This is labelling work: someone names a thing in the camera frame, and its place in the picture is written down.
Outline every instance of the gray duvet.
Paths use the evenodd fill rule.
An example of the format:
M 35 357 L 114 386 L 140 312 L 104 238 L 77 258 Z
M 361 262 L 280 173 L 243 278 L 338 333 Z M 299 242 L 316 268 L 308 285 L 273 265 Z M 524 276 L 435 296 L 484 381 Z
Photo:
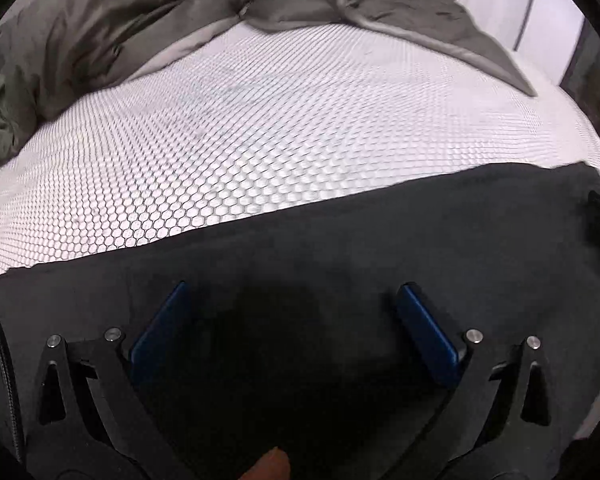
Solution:
M 347 22 L 534 90 L 454 0 L 36 0 L 0 26 L 0 162 L 79 97 L 159 70 L 238 20 L 276 32 Z

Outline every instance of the finger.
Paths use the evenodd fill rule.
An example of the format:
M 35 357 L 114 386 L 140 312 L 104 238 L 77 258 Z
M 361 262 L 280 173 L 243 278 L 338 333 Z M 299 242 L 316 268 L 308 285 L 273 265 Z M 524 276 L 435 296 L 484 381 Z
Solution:
M 289 480 L 291 465 L 284 451 L 275 447 L 264 454 L 240 480 Z

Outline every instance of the black cloth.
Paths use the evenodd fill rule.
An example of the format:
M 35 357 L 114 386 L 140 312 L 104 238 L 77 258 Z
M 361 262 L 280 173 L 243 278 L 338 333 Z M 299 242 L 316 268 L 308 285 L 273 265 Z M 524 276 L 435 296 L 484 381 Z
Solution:
M 10 270 L 0 317 L 21 398 L 49 335 L 119 326 L 128 344 L 185 280 L 198 320 L 142 398 L 202 478 L 235 479 L 272 446 L 295 478 L 377 478 L 443 398 L 392 316 L 413 280 L 463 328 L 542 340 L 558 453 L 600 388 L 591 189 L 600 178 L 585 164 L 496 164 Z M 5 440 L 6 421 L 0 380 Z

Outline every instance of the bed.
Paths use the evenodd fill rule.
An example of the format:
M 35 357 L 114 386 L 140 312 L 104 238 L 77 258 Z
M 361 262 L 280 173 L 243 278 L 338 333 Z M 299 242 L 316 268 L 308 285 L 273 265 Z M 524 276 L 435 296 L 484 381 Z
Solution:
M 483 164 L 600 174 L 589 120 L 509 55 L 537 97 L 381 32 L 239 23 L 85 95 L 1 165 L 0 274 Z

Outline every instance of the metal bolt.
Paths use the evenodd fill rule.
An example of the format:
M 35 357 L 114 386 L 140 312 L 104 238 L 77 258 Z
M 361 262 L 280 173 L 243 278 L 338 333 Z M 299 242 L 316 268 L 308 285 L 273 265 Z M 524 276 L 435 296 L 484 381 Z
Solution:
M 534 350 L 538 350 L 541 345 L 540 340 L 534 335 L 530 335 L 526 338 L 526 344 L 528 344 Z
M 484 336 L 482 335 L 482 332 L 475 328 L 472 328 L 471 330 L 466 331 L 466 338 L 472 343 L 478 344 L 480 341 L 483 340 Z
M 120 339 L 121 335 L 122 332 L 120 331 L 120 329 L 114 326 L 112 328 L 109 328 L 109 330 L 107 330 L 104 333 L 104 339 L 106 339 L 107 341 L 117 341 L 118 339 Z
M 53 335 L 49 339 L 46 340 L 46 345 L 49 348 L 55 348 L 56 346 L 58 346 L 60 344 L 61 341 L 62 341 L 62 338 L 59 335 Z

